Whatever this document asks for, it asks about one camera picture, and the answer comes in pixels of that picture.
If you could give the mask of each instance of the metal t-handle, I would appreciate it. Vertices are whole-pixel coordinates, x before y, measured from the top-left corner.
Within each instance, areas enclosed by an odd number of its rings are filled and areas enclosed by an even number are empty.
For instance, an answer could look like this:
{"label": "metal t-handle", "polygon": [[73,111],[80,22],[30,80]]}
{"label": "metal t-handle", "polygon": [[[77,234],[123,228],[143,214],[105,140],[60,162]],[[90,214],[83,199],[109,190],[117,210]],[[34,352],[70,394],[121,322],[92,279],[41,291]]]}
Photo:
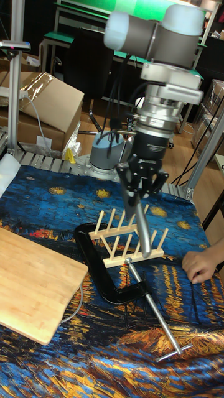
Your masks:
{"label": "metal t-handle", "polygon": [[[133,266],[132,264],[132,259],[128,258],[125,261],[125,264],[127,264],[129,266],[130,271],[132,272],[134,278],[136,279],[137,282],[142,282],[142,279],[140,278],[136,268]],[[159,323],[161,324],[163,330],[165,331],[168,339],[170,340],[170,342],[172,343],[173,347],[175,348],[175,351],[173,353],[170,353],[168,355],[163,356],[162,358],[157,358],[156,361],[159,362],[162,359],[166,359],[169,356],[175,355],[175,354],[179,354],[181,355],[183,353],[183,350],[190,348],[190,346],[192,345],[188,345],[185,346],[183,348],[180,348],[177,340],[175,339],[174,335],[172,334],[168,324],[166,323],[166,321],[164,320],[164,317],[161,315],[160,311],[158,310],[155,301],[153,300],[153,298],[151,297],[151,295],[149,293],[146,294],[146,300],[148,302],[148,304],[150,305],[150,307],[153,309],[155,316],[157,317],[157,319],[159,320]]]}

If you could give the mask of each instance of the bamboo cutting board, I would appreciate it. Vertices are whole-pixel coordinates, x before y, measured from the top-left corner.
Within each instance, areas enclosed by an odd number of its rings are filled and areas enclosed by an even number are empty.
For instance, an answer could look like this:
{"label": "bamboo cutting board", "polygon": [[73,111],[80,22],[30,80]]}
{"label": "bamboo cutting board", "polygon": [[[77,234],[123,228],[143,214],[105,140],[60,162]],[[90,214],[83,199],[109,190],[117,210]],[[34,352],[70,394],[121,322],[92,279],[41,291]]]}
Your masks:
{"label": "bamboo cutting board", "polygon": [[0,324],[46,345],[88,268],[0,228]]}

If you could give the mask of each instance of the blue fabric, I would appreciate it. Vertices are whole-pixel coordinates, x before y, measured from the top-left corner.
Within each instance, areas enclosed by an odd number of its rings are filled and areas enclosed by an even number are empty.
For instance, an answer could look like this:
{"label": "blue fabric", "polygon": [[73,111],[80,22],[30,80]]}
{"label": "blue fabric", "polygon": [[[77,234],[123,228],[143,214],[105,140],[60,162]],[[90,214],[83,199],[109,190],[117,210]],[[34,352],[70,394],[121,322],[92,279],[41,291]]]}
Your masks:
{"label": "blue fabric", "polygon": [[[48,346],[0,327],[1,397],[224,397],[223,286],[218,274],[193,286],[181,268],[187,251],[208,244],[196,209],[163,193],[146,203],[151,232],[157,230],[154,246],[165,228],[169,232],[162,246],[165,256],[136,268],[180,345],[192,343],[193,348],[157,364],[155,359],[172,347],[145,301],[112,306],[87,274],[84,304]],[[107,223],[113,208],[116,226],[123,211],[117,183],[21,167],[0,200],[0,225],[82,261],[75,227],[96,222],[101,210]],[[134,282],[126,266],[110,269],[110,275],[120,287]],[[66,316],[79,299],[77,292]]]}

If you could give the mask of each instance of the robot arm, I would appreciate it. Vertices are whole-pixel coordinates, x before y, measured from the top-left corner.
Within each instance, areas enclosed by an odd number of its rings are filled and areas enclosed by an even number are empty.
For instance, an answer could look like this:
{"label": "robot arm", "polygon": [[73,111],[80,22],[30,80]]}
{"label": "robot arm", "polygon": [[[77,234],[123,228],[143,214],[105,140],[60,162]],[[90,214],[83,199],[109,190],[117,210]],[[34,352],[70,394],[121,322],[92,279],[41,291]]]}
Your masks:
{"label": "robot arm", "polygon": [[147,21],[121,12],[110,15],[105,45],[144,58],[141,78],[146,94],[136,118],[131,154],[117,171],[123,187],[126,214],[136,214],[144,257],[151,251],[149,228],[140,199],[158,192],[168,174],[161,171],[169,139],[179,121],[180,103],[199,104],[200,77],[190,68],[202,31],[204,14],[192,6],[173,5],[162,22]]}

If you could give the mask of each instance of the wooden peg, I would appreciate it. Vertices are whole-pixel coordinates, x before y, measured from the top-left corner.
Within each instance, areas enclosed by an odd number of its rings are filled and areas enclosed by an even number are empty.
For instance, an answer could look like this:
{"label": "wooden peg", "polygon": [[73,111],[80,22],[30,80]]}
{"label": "wooden peg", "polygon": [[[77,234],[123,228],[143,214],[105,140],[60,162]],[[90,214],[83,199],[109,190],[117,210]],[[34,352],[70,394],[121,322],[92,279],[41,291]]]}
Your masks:
{"label": "wooden peg", "polygon": [[118,247],[119,239],[120,239],[120,236],[118,235],[118,236],[116,237],[115,242],[114,242],[114,246],[113,246],[113,250],[112,250],[112,253],[111,253],[111,256],[110,256],[110,260],[113,260],[113,258],[114,258],[116,249],[117,249],[117,247]]}
{"label": "wooden peg", "polygon": [[128,236],[127,243],[126,243],[126,245],[125,245],[125,248],[124,248],[123,254],[122,254],[122,256],[121,256],[123,259],[125,258],[126,254],[127,254],[128,247],[129,247],[129,245],[130,245],[130,242],[131,242],[131,238],[132,238],[132,234],[130,234],[130,235]]}
{"label": "wooden peg", "polygon": [[133,221],[134,221],[134,217],[135,217],[135,214],[133,214],[133,216],[132,216],[131,219],[130,219],[130,222],[129,222],[129,224],[128,224],[129,227],[132,225],[132,223],[133,223]]}
{"label": "wooden peg", "polygon": [[106,231],[109,231],[109,229],[110,229],[110,227],[111,227],[111,224],[112,224],[112,221],[113,221],[113,218],[114,218],[115,211],[116,211],[116,209],[113,209],[112,212],[111,212],[111,216],[110,216],[109,223],[108,223],[108,226],[107,226],[107,228],[106,228]]}
{"label": "wooden peg", "polygon": [[154,231],[153,231],[153,234],[152,234],[152,238],[151,238],[151,244],[153,244],[154,239],[155,239],[155,237],[156,237],[156,234],[157,234],[157,231],[154,230]]}
{"label": "wooden peg", "polygon": [[168,228],[165,229],[165,231],[164,231],[164,233],[162,235],[161,241],[159,242],[159,245],[158,245],[156,250],[160,250],[161,249],[162,244],[163,244],[163,242],[164,242],[164,240],[165,240],[165,238],[167,236],[167,232],[168,232]]}
{"label": "wooden peg", "polygon": [[121,215],[121,219],[120,219],[119,224],[118,224],[118,231],[119,231],[119,229],[120,229],[120,227],[122,225],[122,222],[124,221],[124,217],[125,217],[125,210],[123,211],[123,213]]}
{"label": "wooden peg", "polygon": [[96,224],[96,229],[95,229],[95,232],[94,232],[95,234],[97,234],[97,232],[99,231],[99,228],[100,228],[100,224],[101,224],[103,215],[104,215],[104,211],[101,210],[101,211],[100,211],[99,218],[98,218],[98,221],[97,221],[97,224]]}
{"label": "wooden peg", "polygon": [[103,244],[105,245],[106,250],[108,251],[109,255],[112,254],[112,251],[103,235],[100,235],[100,239],[102,240]]}
{"label": "wooden peg", "polygon": [[135,252],[134,252],[134,256],[137,256],[137,254],[139,252],[139,249],[140,249],[140,241],[138,241],[138,243],[137,243],[137,246],[136,246],[136,249],[135,249]]}
{"label": "wooden peg", "polygon": [[147,205],[145,206],[145,208],[144,208],[144,213],[145,213],[145,214],[147,213],[148,208],[149,208],[149,205],[147,204]]}

